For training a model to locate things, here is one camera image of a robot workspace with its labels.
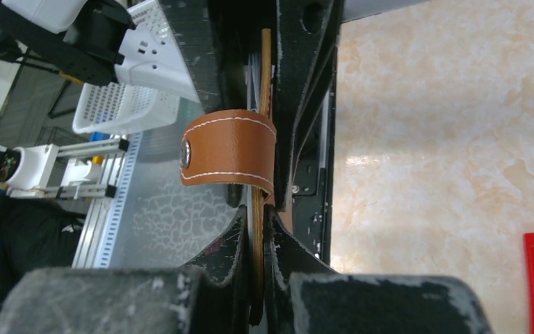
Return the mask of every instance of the beige marble tile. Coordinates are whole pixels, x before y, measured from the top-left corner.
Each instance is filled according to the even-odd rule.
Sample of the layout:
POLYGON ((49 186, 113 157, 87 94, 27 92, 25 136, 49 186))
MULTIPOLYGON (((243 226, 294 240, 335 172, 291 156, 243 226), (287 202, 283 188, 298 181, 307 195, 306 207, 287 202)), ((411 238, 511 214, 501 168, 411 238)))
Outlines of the beige marble tile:
POLYGON ((435 0, 342 27, 332 266, 444 274, 526 333, 534 0, 435 0))

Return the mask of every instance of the white plastic part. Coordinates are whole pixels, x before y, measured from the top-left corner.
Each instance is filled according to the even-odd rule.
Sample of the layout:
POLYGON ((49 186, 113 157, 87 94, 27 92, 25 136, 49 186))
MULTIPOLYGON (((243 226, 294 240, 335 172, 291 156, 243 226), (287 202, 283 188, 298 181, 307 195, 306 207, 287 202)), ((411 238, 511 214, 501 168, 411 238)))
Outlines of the white plastic part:
POLYGON ((80 183, 93 183, 99 179, 102 173, 102 166, 87 160, 82 162, 79 159, 69 159, 66 165, 61 186, 71 186, 80 183))
POLYGON ((3 5, 51 33, 68 30, 87 0, 2 0, 3 5))
POLYGON ((118 82, 169 92, 199 102, 181 51, 173 42, 160 38, 143 25, 129 29, 120 45, 125 58, 115 65, 118 82))
POLYGON ((32 196, 40 197, 39 190, 48 185, 58 146, 50 144, 14 150, 21 152, 21 159, 15 173, 7 180, 7 185, 16 189, 14 193, 27 191, 32 196))
MULTIPOLYGON (((170 27, 156 0, 146 0, 128 11, 139 29, 146 28, 159 38, 159 42, 164 41, 165 45, 176 47, 170 27)), ((183 62, 181 55, 175 60, 183 62)), ((72 129, 80 134, 104 132, 123 135, 170 125, 177 120, 179 101, 179 96, 153 88, 123 83, 112 83, 104 87, 85 84, 74 114, 72 129)))

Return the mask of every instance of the black cable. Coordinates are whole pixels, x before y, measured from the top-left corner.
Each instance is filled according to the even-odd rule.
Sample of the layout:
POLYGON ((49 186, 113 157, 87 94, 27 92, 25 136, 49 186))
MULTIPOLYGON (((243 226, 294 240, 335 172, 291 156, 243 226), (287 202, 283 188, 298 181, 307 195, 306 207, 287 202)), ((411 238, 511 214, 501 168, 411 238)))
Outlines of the black cable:
POLYGON ((28 62, 24 62, 24 61, 6 61, 8 63, 15 63, 15 64, 20 64, 22 66, 27 66, 27 67, 31 67, 31 68, 35 68, 37 70, 42 70, 42 71, 46 71, 46 72, 50 72, 52 74, 58 74, 60 71, 59 70, 56 70, 56 69, 53 69, 53 68, 50 68, 50 67, 45 67, 45 66, 41 66, 41 65, 36 65, 36 64, 32 64, 32 63, 28 63, 28 62))
POLYGON ((52 65, 49 61, 47 61, 47 60, 45 60, 45 59, 43 59, 42 57, 39 57, 39 56, 34 56, 32 54, 25 54, 25 55, 21 55, 21 56, 25 56, 27 59, 31 59, 32 61, 41 61, 41 62, 46 63, 48 65, 52 65))

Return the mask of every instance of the perforated basket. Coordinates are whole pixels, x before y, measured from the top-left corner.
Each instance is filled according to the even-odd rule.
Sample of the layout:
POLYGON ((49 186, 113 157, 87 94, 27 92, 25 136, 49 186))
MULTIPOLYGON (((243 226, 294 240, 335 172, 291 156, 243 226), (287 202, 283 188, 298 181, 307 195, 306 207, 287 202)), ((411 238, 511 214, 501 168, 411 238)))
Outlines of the perforated basket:
MULTIPOLYGON (((146 26, 167 43, 175 44, 170 27, 156 0, 128 9, 137 25, 146 26)), ((86 83, 74 114, 76 133, 131 134, 175 122, 180 97, 152 88, 111 83, 100 87, 86 83)))

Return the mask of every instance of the leather loop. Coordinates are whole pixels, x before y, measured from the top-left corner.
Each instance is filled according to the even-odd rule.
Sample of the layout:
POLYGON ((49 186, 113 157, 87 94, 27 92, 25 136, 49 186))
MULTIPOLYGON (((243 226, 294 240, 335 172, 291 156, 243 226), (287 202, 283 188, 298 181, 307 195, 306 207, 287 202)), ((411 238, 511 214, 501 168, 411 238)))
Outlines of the leather loop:
POLYGON ((191 156, 181 181, 248 184, 272 194, 275 138, 275 126, 259 113, 234 109, 202 116, 183 135, 191 156))

